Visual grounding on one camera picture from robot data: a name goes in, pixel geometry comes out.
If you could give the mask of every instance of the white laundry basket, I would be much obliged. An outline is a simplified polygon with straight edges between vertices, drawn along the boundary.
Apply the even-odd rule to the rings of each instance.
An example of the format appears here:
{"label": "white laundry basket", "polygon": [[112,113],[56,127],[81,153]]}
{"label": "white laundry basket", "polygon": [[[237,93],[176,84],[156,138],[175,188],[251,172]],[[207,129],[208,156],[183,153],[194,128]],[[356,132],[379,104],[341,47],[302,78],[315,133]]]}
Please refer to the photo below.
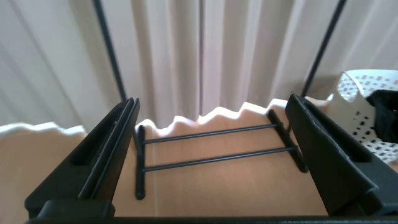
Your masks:
{"label": "white laundry basket", "polygon": [[398,144],[383,142],[373,130],[376,109],[367,101],[375,90],[398,90],[398,71],[350,70],[340,75],[328,115],[385,163],[398,158]]}

